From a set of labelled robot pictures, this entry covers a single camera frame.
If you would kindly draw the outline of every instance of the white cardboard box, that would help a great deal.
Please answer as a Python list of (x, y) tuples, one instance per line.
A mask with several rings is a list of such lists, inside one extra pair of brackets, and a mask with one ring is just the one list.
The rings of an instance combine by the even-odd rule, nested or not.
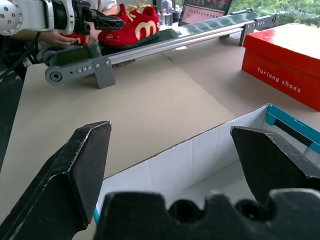
[[(313, 140), (312, 146), (303, 145), (276, 125), (268, 124), (272, 124), (274, 119)], [(254, 200), (230, 134), (232, 126), (280, 133), (309, 160), (320, 165), (320, 133), (276, 106), (267, 104), (106, 178), (102, 183), (97, 211), (100, 212), (106, 194), (123, 191), (161, 193), (167, 208), (179, 199), (188, 199), (203, 209), (205, 196), (210, 191), (223, 192), (233, 204), (240, 199)]]

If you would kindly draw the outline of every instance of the plastic bottle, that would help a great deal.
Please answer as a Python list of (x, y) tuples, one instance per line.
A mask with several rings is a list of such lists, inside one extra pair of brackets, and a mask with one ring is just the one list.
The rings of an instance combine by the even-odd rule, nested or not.
[(173, 16), (172, 16), (172, 1), (162, 0), (161, 1), (161, 25), (172, 26)]

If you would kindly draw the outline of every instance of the black cable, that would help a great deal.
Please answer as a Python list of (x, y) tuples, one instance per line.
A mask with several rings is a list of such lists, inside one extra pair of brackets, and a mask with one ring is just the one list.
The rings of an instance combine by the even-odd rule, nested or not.
[(5, 36), (2, 41), (2, 47), (1, 47), (1, 53), (0, 53), (0, 66), (2, 65), (2, 61), (4, 59), (4, 55), (5, 55), (7, 43), (8, 43), (8, 38), (9, 38), (8, 36)]
[(24, 54), (11, 66), (8, 68), (7, 71), (5, 71), (1, 76), (0, 76), (0, 80), (5, 78), (9, 73), (11, 73), (13, 70), (16, 69), (16, 67), (23, 62), (23, 60), (30, 54), (30, 52), (32, 51), (32, 49), (34, 48), (35, 44), (38, 42), (38, 39), (40, 37), (41, 32), (38, 32), (35, 36), (35, 39), (32, 41), (32, 43), (30, 44), (30, 46), (27, 48), (27, 50), (24, 52)]

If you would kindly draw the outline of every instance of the red sneaker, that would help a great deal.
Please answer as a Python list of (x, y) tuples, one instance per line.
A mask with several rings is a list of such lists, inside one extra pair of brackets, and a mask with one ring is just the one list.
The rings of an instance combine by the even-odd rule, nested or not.
[(66, 37), (66, 38), (76, 39), (74, 44), (81, 45), (81, 46), (85, 43), (85, 40), (86, 40), (86, 35), (79, 35), (76, 33), (72, 33), (69, 35), (62, 34), (62, 36)]
[(106, 30), (99, 34), (100, 44), (114, 48), (134, 48), (159, 36), (160, 24), (156, 10), (151, 5), (120, 5), (120, 13), (115, 15), (125, 22), (125, 27), (117, 30)]

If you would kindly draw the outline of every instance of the brown cardboard surface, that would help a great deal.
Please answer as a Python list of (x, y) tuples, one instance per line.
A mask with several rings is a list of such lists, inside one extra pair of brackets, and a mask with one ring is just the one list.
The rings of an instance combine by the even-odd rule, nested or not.
[(163, 54), (116, 69), (116, 85), (104, 89), (94, 77), (52, 86), (45, 70), (27, 72), (0, 174), (0, 222), (76, 128), (111, 121), (107, 177), (234, 118)]
[(245, 48), (239, 40), (218, 38), (165, 53), (236, 116), (274, 104), (320, 130), (320, 112), (241, 70)]

